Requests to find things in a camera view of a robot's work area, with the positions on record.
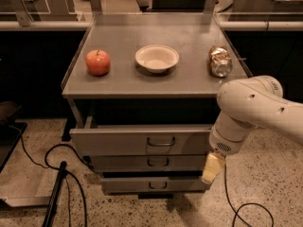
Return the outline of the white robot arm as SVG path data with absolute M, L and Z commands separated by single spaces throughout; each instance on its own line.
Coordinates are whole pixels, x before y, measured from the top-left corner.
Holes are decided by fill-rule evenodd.
M 283 97 L 280 83 L 270 76 L 235 79 L 217 93 L 221 109 L 209 134 L 202 181 L 211 184 L 225 166 L 225 157 L 237 153 L 257 127 L 276 131 L 303 144 L 303 104 Z

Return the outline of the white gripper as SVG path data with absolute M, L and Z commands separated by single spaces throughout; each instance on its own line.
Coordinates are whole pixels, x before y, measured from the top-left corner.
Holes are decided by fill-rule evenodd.
M 231 131 L 224 128 L 220 131 L 213 126 L 209 134 L 209 144 L 215 152 L 209 152 L 206 156 L 205 167 L 203 170 L 202 181 L 212 184 L 220 171 L 225 167 L 226 155 L 239 152 L 248 131 Z

